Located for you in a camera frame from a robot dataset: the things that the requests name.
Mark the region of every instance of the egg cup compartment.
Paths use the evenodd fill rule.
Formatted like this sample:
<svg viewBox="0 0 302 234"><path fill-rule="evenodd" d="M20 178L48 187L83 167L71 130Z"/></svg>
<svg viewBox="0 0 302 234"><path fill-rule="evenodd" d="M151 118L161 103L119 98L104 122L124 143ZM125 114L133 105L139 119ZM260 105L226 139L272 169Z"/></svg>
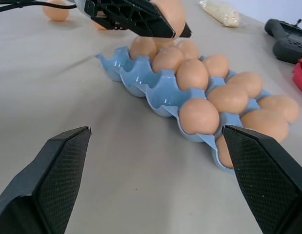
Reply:
<svg viewBox="0 0 302 234"><path fill-rule="evenodd" d="M242 127L240 116L231 113L222 113L220 114L219 127L214 135L189 135L183 131L180 125L178 111L189 99L206 99L206 96L217 86L225 85L225 83L236 74L235 72L229 70L225 79L211 77L206 91L189 89L184 92L177 86L174 71L162 70L159 73L154 73L150 65L149 57L138 56L135 60L132 60L129 56L128 47L117 49L111 59L107 59L103 55L97 55L96 57L112 80L123 82L131 94L137 97L146 97L148 104L158 115L163 117L174 116L177 119L179 130L185 138L193 142L207 143L212 148L212 156L216 165L228 173L234 173L233 169L224 167L220 162L216 139L221 135L221 128L224 125ZM202 61L205 58L205 56L201 56L200 60ZM263 90L256 100L260 100L269 95L268 92ZM248 106L243 114L251 110L259 109L256 100L249 100Z"/></svg>

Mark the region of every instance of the cable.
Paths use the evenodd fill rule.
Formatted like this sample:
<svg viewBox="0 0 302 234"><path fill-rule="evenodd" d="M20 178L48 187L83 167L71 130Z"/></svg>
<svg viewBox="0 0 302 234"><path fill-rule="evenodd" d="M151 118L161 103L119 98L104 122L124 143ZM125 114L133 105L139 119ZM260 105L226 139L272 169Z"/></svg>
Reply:
<svg viewBox="0 0 302 234"><path fill-rule="evenodd" d="M59 9L75 9L77 8L76 4L73 5L57 5L57 4L52 4L44 1L33 1L33 2L25 2L21 3L21 6L34 6L34 5L39 5L39 6L50 6L54 8L59 8Z"/></svg>
<svg viewBox="0 0 302 234"><path fill-rule="evenodd" d="M57 5L57 4L52 4L52 3L48 3L48 2L43 2L43 1L21 1L21 2L14 2L13 4L7 5L7 6L2 6L0 7L0 12L3 11L8 11L8 10L12 10L12 9L16 9L16 8L22 8L25 6L34 6L34 5L40 5L40 6L50 6L50 7L54 7L54 8L59 8L59 9L74 9L77 8L77 6L74 5Z"/></svg>
<svg viewBox="0 0 302 234"><path fill-rule="evenodd" d="M14 4L17 3L15 0L0 0L0 5L6 5L6 4Z"/></svg>
<svg viewBox="0 0 302 234"><path fill-rule="evenodd" d="M302 19L299 19L299 20L297 21L297 23L296 23L294 26L297 27L298 24L300 24L301 22L302 22Z"/></svg>

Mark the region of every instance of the black controller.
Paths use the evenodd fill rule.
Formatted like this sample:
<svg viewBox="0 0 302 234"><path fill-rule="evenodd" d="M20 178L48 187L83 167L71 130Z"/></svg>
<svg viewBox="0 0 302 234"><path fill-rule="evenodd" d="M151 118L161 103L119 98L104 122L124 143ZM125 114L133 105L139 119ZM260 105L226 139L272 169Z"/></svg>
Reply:
<svg viewBox="0 0 302 234"><path fill-rule="evenodd" d="M302 58L302 29L298 24L289 24L277 19L270 19L264 29L277 41L273 46L272 52L277 59L296 64Z"/></svg>

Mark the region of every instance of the egg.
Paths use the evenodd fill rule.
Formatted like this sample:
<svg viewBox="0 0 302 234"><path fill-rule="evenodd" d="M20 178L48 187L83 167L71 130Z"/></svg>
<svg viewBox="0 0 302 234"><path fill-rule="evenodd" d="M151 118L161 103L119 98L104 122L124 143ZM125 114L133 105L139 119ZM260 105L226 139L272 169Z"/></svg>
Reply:
<svg viewBox="0 0 302 234"><path fill-rule="evenodd" d="M229 71L229 61L225 55L214 54L202 61L210 77L225 78Z"/></svg>
<svg viewBox="0 0 302 234"><path fill-rule="evenodd" d="M178 42L176 48L180 49L185 59L199 59L200 53L196 44L191 40Z"/></svg>
<svg viewBox="0 0 302 234"><path fill-rule="evenodd" d="M175 46L175 42L174 41L163 42L163 41L160 41L160 40L154 40L154 42L155 42L155 45L157 47L157 50L165 49L165 48L168 48L168 47Z"/></svg>
<svg viewBox="0 0 302 234"><path fill-rule="evenodd" d="M179 111L180 126L187 134L212 135L219 125L216 108L203 98L193 98L182 105Z"/></svg>
<svg viewBox="0 0 302 234"><path fill-rule="evenodd" d="M265 97L258 102L258 105L262 109L278 112L289 123L295 122L300 114L298 103L287 95L272 95Z"/></svg>
<svg viewBox="0 0 302 234"><path fill-rule="evenodd" d="M136 37L129 49L129 55L132 60L135 60L137 56L149 56L153 60L156 53L156 45L153 39L148 37Z"/></svg>
<svg viewBox="0 0 302 234"><path fill-rule="evenodd" d="M256 98L262 91L263 80L254 72L241 72L231 77L227 84L242 86L250 98Z"/></svg>
<svg viewBox="0 0 302 234"><path fill-rule="evenodd" d="M180 0L151 0L172 29L176 32L173 38L154 38L154 40L169 42L177 39L184 30L185 27L185 10Z"/></svg>
<svg viewBox="0 0 302 234"><path fill-rule="evenodd" d="M216 107L219 113L240 114L248 104L248 95L240 86L226 84L212 90L207 95L207 100Z"/></svg>
<svg viewBox="0 0 302 234"><path fill-rule="evenodd" d="M62 0L48 0L46 2L56 5L66 6L66 3L63 2ZM50 19L54 21L64 21L67 19L69 15L68 9L59 9L50 6L43 6L42 10L46 16L48 16Z"/></svg>
<svg viewBox="0 0 302 234"><path fill-rule="evenodd" d="M223 135L216 140L216 147L218 150L218 158L222 165L226 168L233 169L233 163Z"/></svg>
<svg viewBox="0 0 302 234"><path fill-rule="evenodd" d="M176 72L183 62L183 54L175 47L168 47L160 51L152 62L152 69L155 73L161 70L173 70Z"/></svg>
<svg viewBox="0 0 302 234"><path fill-rule="evenodd" d="M255 130L261 134L283 141L289 132L286 119L273 110L255 110L241 117L244 128Z"/></svg>
<svg viewBox="0 0 302 234"><path fill-rule="evenodd" d="M208 71L198 59L185 60L176 74L177 85L180 90L206 90L208 86Z"/></svg>
<svg viewBox="0 0 302 234"><path fill-rule="evenodd" d="M92 21L93 25L98 29L98 30L107 30L106 28L104 28L102 25L100 25L99 23Z"/></svg>

